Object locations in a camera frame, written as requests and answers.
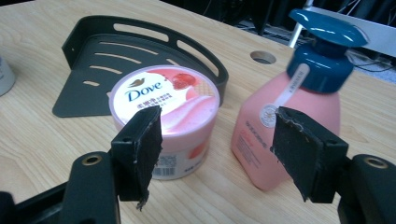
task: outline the teal pump cap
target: teal pump cap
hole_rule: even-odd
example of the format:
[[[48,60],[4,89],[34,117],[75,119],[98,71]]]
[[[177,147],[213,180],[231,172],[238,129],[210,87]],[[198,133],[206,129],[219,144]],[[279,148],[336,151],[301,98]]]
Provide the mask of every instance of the teal pump cap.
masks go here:
[[[349,48],[366,45],[366,34],[346,21],[312,11],[294,9],[289,16],[316,38],[295,50],[288,75],[292,77],[299,64],[306,63],[310,71],[302,87],[323,93],[339,91],[353,71],[345,53]]]

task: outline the white container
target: white container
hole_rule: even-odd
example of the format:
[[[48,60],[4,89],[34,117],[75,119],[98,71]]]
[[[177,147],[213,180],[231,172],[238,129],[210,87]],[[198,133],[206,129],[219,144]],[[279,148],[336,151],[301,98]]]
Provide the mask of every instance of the white container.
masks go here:
[[[0,96],[11,90],[15,83],[15,76],[6,60],[0,57]]]
[[[204,161],[219,109],[219,92],[206,76],[186,67],[158,65],[122,78],[110,95],[118,130],[140,109],[160,105],[163,151],[155,179],[176,179]]]

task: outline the wooden table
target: wooden table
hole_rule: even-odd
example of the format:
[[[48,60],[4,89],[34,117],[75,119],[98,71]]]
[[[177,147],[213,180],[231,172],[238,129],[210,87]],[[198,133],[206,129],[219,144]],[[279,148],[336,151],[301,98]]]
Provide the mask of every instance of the wooden table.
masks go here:
[[[0,55],[17,76],[13,89],[0,97],[0,190],[22,202],[67,181],[77,157],[109,150],[117,134],[110,116],[60,119],[51,113],[70,73],[61,46],[89,15],[177,30],[210,49],[230,73],[205,163],[178,180],[152,180],[142,212],[136,203],[120,204],[123,223],[339,222],[338,197],[333,204],[304,203],[292,181],[260,191],[230,150],[241,103],[285,69],[292,49],[154,0],[36,0],[0,7]],[[255,50],[272,53],[276,62],[253,61]],[[395,93],[395,85],[353,73],[341,90],[348,156],[367,153],[396,163]]]

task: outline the cable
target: cable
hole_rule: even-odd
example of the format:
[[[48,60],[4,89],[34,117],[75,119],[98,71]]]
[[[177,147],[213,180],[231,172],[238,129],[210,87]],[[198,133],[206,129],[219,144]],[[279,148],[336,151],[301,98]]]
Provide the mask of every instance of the cable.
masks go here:
[[[209,2],[207,3],[206,9],[204,11],[204,13],[202,14],[203,16],[206,14],[206,12],[209,10],[210,4],[212,3],[212,0],[209,0]]]
[[[396,19],[396,11],[393,13],[392,16],[392,11],[396,9],[396,6],[391,8],[389,11],[389,15],[388,15],[388,25],[390,25],[391,23],[393,23],[393,21]]]
[[[350,10],[348,11],[348,13],[346,14],[346,15],[349,15],[349,14],[352,12],[352,10],[358,5],[358,3],[359,3],[360,1],[361,1],[361,0],[354,0],[354,1],[350,2],[350,3],[348,3],[345,7],[340,8],[340,9],[337,11],[337,13],[342,13],[347,7],[350,7],[350,5],[355,4],[355,5],[353,5],[352,9],[350,9]]]
[[[290,41],[290,36],[292,33],[291,31],[282,29],[280,27],[272,26],[270,24],[266,24],[265,26],[266,26],[266,28],[264,28],[264,34],[262,35],[262,37],[266,37],[266,38],[273,37],[273,38],[283,40],[283,41]],[[243,31],[257,34],[256,28],[251,25],[245,25],[243,23],[238,23],[235,25],[235,27],[240,30],[243,30]],[[297,40],[297,45],[300,46],[300,45],[306,43],[307,41],[311,41],[311,40],[312,40],[312,38],[300,36],[299,39]]]
[[[374,63],[364,63],[364,64],[354,64],[356,67],[363,67],[363,66],[368,66],[368,65],[374,65],[374,64],[378,64],[378,63],[382,63],[381,61],[376,61]]]
[[[367,72],[377,73],[377,72],[385,72],[385,71],[388,71],[388,70],[390,70],[390,69],[392,69],[392,68],[394,68],[394,67],[396,67],[396,66],[395,66],[395,65],[392,65],[392,66],[389,67],[389,68],[386,68],[386,69],[383,69],[383,70],[378,70],[378,71],[370,70],[370,69],[362,68],[362,67],[358,67],[358,68],[359,68],[359,69],[362,69],[362,70],[364,70],[364,71],[367,71]]]

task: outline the strawberry image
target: strawberry image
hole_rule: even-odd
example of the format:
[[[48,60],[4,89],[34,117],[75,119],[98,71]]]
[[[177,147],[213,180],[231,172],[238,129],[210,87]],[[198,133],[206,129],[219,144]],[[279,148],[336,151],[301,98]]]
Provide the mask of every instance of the strawberry image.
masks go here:
[[[189,74],[180,73],[172,77],[175,90],[183,90],[195,84],[195,77]]]
[[[209,145],[209,139],[206,139],[202,144],[200,144],[198,147],[196,147],[190,154],[189,159],[194,159],[195,157],[201,155],[202,153],[205,152]]]

